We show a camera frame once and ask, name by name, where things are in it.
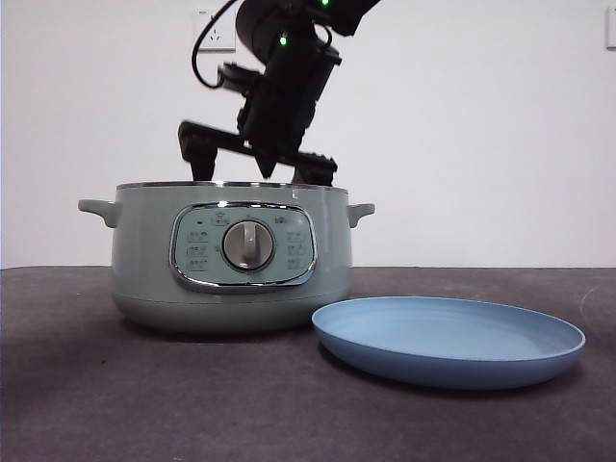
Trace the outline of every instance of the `gray table surface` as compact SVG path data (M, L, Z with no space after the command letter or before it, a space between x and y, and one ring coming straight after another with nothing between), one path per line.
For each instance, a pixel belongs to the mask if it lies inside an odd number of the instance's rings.
M355 269L353 296L514 304L587 336L543 385L452 392L358 372L309 326L187 337L125 321L106 268L2 271L2 460L615 461L616 269Z

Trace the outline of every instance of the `electric pot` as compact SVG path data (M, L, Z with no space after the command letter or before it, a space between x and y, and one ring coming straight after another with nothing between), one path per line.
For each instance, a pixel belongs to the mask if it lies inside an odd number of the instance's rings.
M194 333L303 324L350 291L350 228L374 213L338 188L143 183L79 209L114 228L113 298L130 320Z

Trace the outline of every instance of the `wall outlet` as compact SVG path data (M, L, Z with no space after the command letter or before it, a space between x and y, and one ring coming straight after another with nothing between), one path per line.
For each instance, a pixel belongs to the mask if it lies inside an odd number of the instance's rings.
M607 49L616 51L616 6L607 9Z
M224 5L212 4L204 8L198 8L194 11L192 16L192 29L193 39L196 41L205 29L205 26L212 20L214 15ZM218 22L214 25L214 28L208 33L207 36L201 42L199 52L210 51L235 51L236 48L236 33L235 33L235 16L236 10L229 9Z

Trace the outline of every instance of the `blue plate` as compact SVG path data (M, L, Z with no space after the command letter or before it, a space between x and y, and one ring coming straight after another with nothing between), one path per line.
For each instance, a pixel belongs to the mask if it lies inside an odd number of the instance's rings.
M463 390L524 387L556 377L584 347L581 330L514 306L454 298L363 298L327 305L323 345L358 369Z

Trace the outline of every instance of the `control panel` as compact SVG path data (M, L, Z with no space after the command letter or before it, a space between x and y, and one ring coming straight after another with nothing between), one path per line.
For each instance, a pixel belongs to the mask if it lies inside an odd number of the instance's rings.
M314 228L294 206L192 205L175 221L169 262L182 282L202 292L299 285L317 263Z

